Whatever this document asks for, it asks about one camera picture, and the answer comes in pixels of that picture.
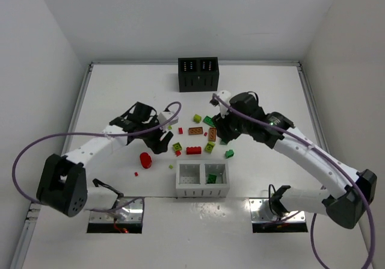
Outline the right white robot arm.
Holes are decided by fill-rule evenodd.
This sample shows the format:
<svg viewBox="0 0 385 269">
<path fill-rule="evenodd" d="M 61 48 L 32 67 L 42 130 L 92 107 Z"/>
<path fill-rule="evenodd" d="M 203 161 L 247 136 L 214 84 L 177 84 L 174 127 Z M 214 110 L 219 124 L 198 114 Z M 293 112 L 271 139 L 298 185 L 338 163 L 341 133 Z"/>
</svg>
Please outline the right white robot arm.
<svg viewBox="0 0 385 269">
<path fill-rule="evenodd" d="M 274 215 L 305 211 L 328 216 L 339 226 L 352 229 L 372 203 L 377 175 L 358 171 L 329 155 L 310 141 L 294 123 L 278 112 L 265 113 L 254 92 L 232 96 L 228 91 L 213 94 L 210 103 L 220 112 L 213 118 L 217 135 L 228 143 L 248 135 L 286 156 L 310 173 L 323 186 L 320 190 L 299 190 L 281 186 L 270 198 Z"/>
</svg>

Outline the small dark green lego brick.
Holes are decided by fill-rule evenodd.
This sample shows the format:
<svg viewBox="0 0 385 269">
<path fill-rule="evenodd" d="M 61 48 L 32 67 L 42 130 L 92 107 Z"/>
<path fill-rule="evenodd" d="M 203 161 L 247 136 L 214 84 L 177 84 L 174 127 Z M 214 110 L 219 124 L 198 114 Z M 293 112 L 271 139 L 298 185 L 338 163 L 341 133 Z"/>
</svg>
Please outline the small dark green lego brick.
<svg viewBox="0 0 385 269">
<path fill-rule="evenodd" d="M 231 157 L 234 156 L 234 151 L 233 151 L 232 149 L 227 150 L 227 151 L 225 152 L 225 155 L 224 155 L 224 156 L 225 156 L 226 159 L 231 158 Z"/>
</svg>

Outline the lime lego brick top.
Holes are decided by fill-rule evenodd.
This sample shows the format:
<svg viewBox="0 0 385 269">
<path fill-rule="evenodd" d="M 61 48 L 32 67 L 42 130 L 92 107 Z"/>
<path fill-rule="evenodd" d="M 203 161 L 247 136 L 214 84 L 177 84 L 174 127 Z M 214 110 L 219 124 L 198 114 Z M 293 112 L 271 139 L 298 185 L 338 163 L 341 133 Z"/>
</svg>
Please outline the lime lego brick top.
<svg viewBox="0 0 385 269">
<path fill-rule="evenodd" d="M 202 117 L 198 114 L 195 114 L 194 117 L 193 117 L 193 121 L 195 123 L 200 123 L 202 121 Z"/>
</svg>

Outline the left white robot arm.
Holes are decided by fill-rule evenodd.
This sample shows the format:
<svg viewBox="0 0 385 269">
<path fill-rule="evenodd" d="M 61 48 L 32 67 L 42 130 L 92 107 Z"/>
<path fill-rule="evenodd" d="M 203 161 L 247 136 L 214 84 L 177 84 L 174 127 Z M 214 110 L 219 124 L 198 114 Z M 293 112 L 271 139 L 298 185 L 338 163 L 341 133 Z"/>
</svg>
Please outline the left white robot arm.
<svg viewBox="0 0 385 269">
<path fill-rule="evenodd" d="M 158 113 L 151 106 L 135 103 L 77 149 L 49 156 L 38 184 L 37 200 L 68 217 L 83 210 L 110 214 L 119 210 L 123 193 L 98 179 L 93 179 L 93 187 L 88 187 L 92 171 L 136 139 L 156 155 L 165 153 L 173 137 L 166 126 L 177 123 L 178 114 L 169 108 Z"/>
</svg>

